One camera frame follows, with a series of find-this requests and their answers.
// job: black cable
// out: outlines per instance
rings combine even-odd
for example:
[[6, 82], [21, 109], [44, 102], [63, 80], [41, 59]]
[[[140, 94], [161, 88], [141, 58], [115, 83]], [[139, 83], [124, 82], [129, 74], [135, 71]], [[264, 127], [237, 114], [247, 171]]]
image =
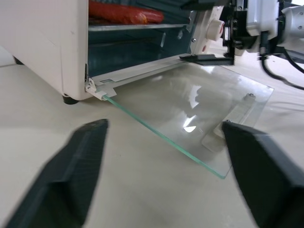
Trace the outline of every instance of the black cable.
[[270, 77], [272, 77], [273, 79], [280, 80], [280, 81], [282, 81], [282, 82], [283, 82], [285, 85], [287, 85], [287, 86], [291, 86], [291, 87], [296, 88], [296, 89], [304, 90], [304, 87], [299, 86], [299, 85], [296, 85], [296, 84], [294, 84], [294, 83], [291, 83], [291, 82], [289, 82], [286, 78], [284, 78], [284, 77], [282, 77], [282, 76], [279, 76], [279, 75], [276, 75], [276, 74], [272, 73], [272, 72], [268, 69], [268, 67], [267, 67], [267, 65], [266, 65], [266, 59], [262, 59], [262, 60], [261, 60], [261, 63], [262, 63], [262, 68], [264, 69], [264, 71], [265, 71]]
[[304, 69], [301, 68], [299, 65], [297, 65], [293, 59], [290, 57], [290, 55], [288, 54], [288, 52], [286, 51], [286, 49], [284, 48], [284, 52], [283, 54], [286, 56], [286, 59], [288, 60], [288, 62], [293, 65], [294, 68], [296, 68], [298, 71], [302, 72], [304, 74]]
[[304, 90], [304, 87], [291, 83], [286, 78], [272, 73], [266, 65], [266, 60], [268, 58], [268, 55], [269, 55], [269, 40], [268, 40], [268, 32], [266, 31], [266, 32], [261, 32], [261, 40], [260, 40], [260, 60], [262, 63], [262, 68], [273, 79], [280, 80], [287, 86], [291, 86], [296, 89]]

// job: oven foot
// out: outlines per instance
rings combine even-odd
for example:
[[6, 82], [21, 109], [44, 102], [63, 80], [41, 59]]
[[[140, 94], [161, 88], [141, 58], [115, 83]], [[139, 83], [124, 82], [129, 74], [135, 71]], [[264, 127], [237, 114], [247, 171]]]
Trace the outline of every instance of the oven foot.
[[15, 57], [14, 57], [14, 60], [17, 65], [24, 65], [19, 59], [15, 58]]
[[79, 102], [78, 100], [74, 100], [73, 98], [71, 98], [69, 96], [62, 96], [62, 97], [63, 97], [63, 102], [68, 105], [74, 105]]

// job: toaster oven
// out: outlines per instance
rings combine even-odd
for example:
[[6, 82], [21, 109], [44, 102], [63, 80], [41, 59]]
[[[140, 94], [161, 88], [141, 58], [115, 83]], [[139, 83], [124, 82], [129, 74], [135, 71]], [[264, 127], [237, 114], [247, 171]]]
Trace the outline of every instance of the toaster oven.
[[99, 0], [162, 11], [162, 24], [91, 24], [88, 0], [2, 0], [0, 45], [69, 104], [171, 70], [220, 37], [222, 7], [186, 11], [188, 0]]

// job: red food item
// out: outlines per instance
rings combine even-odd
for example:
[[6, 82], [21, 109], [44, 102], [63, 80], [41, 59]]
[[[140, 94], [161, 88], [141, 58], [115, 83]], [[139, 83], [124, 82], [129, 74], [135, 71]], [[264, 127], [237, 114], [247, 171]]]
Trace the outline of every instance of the red food item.
[[89, 16], [101, 17], [110, 22], [122, 24], [147, 24], [147, 17], [139, 12], [117, 4], [89, 1]]
[[123, 24], [160, 23], [164, 19], [162, 12], [153, 9], [105, 4], [92, 0], [89, 1], [89, 16], [102, 17], [111, 22]]

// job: white table surface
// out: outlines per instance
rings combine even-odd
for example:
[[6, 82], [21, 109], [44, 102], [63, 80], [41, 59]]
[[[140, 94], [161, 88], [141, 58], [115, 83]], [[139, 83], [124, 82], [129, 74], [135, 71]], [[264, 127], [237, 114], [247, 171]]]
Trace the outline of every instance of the white table surface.
[[[269, 62], [275, 72], [304, 85], [304, 76], [285, 60]], [[227, 68], [275, 88], [256, 128], [304, 167], [304, 92], [269, 78], [255, 54]], [[111, 104], [92, 98], [65, 105], [42, 79], [16, 65], [0, 67], [0, 97], [0, 224], [73, 129], [108, 118], [103, 173], [85, 227], [255, 227], [232, 172], [221, 180]]]

